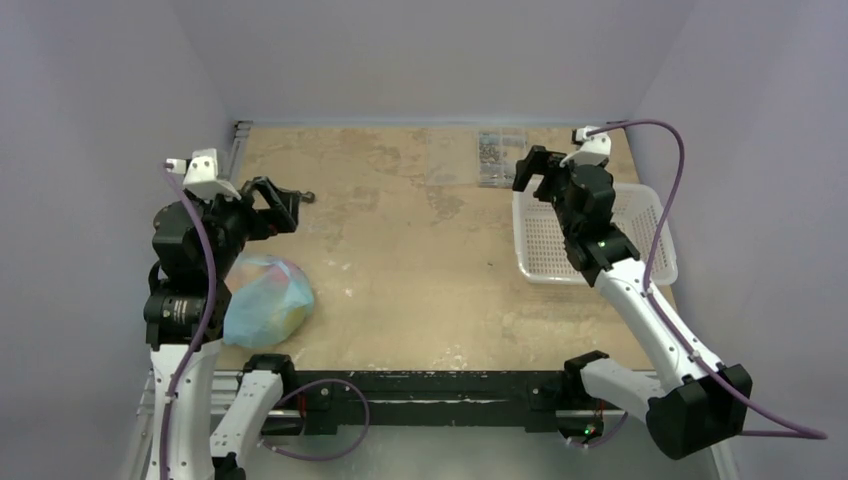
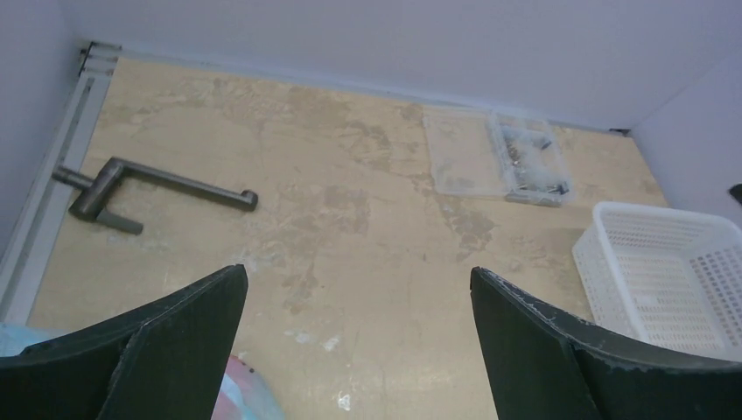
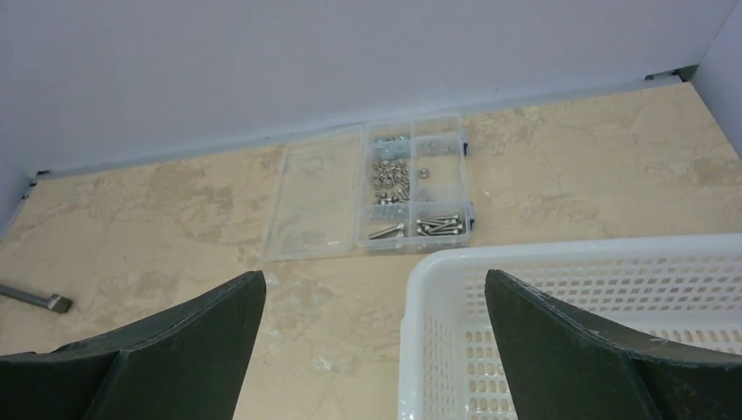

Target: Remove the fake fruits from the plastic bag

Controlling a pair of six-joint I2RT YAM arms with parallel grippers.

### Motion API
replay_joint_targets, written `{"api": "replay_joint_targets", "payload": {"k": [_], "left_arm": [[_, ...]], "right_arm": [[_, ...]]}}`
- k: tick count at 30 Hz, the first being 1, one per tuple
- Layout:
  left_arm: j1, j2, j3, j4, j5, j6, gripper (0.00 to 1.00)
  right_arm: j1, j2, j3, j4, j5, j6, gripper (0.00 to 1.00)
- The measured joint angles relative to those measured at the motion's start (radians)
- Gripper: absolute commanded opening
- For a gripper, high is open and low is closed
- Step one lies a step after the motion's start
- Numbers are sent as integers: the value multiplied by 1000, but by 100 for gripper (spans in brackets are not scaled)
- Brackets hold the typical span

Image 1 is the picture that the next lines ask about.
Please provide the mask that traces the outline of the light blue plastic bag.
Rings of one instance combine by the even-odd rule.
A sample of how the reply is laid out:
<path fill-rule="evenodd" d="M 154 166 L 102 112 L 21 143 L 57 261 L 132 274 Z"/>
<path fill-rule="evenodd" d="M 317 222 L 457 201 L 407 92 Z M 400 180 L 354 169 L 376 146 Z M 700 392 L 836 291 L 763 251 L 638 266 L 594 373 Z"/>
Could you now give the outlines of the light blue plastic bag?
<path fill-rule="evenodd" d="M 315 295 L 305 272 L 273 255 L 242 253 L 226 277 L 232 293 L 223 340 L 260 349 L 288 339 L 312 316 Z"/>

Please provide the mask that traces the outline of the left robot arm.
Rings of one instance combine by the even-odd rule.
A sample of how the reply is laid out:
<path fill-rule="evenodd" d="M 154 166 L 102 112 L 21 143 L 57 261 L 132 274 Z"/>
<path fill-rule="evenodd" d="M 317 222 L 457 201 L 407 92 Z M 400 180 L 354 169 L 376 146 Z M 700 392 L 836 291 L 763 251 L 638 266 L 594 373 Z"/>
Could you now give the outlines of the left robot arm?
<path fill-rule="evenodd" d="M 268 413 L 297 399 L 291 358 L 258 354 L 237 376 L 236 396 L 211 428 L 216 362 L 232 295 L 225 278 L 249 241 L 293 233 L 311 193 L 276 187 L 267 177 L 237 196 L 209 200 L 179 190 L 154 217 L 157 260 L 143 308 L 155 380 L 150 479 L 244 479 Z"/>

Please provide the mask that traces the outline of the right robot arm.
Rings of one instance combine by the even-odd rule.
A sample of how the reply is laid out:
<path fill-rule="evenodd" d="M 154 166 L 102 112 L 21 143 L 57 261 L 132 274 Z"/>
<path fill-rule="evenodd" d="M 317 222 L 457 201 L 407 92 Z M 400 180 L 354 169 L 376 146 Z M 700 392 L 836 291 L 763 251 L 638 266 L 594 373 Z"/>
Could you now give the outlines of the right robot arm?
<path fill-rule="evenodd" d="M 625 321 L 654 367 L 627 369 L 593 351 L 564 364 L 561 392 L 576 407 L 610 402 L 642 421 L 659 450 L 682 459 L 741 434 L 753 381 L 726 365 L 649 284 L 649 268 L 613 221 L 614 180 L 604 164 L 578 165 L 561 152 L 533 146 L 516 164 L 512 189 L 549 204 L 566 258 Z"/>

